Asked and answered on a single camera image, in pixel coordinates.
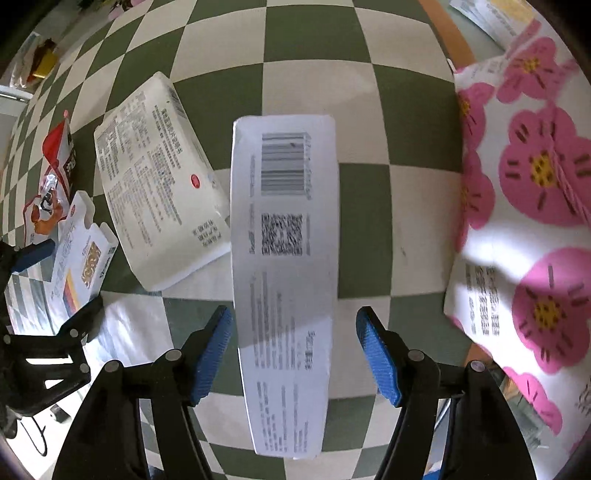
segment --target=floral bag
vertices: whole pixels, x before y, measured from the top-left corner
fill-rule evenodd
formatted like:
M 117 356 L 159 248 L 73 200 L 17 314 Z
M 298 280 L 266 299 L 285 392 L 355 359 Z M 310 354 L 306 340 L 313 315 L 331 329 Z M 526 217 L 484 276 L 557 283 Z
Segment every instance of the floral bag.
M 591 85 L 540 16 L 455 82 L 463 220 L 444 311 L 568 455 L 591 423 Z

